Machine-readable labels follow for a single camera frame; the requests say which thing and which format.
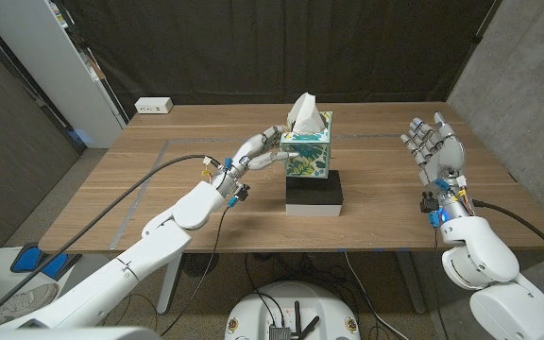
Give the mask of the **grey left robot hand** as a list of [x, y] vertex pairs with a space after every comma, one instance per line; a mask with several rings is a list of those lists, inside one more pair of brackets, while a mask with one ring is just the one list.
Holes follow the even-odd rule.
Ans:
[[299, 153], [296, 151], [272, 152], [287, 129], [287, 126], [272, 126], [249, 138], [231, 158], [229, 173], [239, 179], [247, 170], [261, 170], [273, 162], [298, 157]]

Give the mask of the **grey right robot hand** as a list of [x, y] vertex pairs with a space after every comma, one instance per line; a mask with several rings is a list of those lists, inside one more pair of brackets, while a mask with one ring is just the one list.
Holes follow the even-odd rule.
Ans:
[[409, 127], [400, 139], [414, 157], [424, 186], [460, 175], [466, 161], [465, 149], [439, 111], [433, 115], [433, 125], [415, 117]]

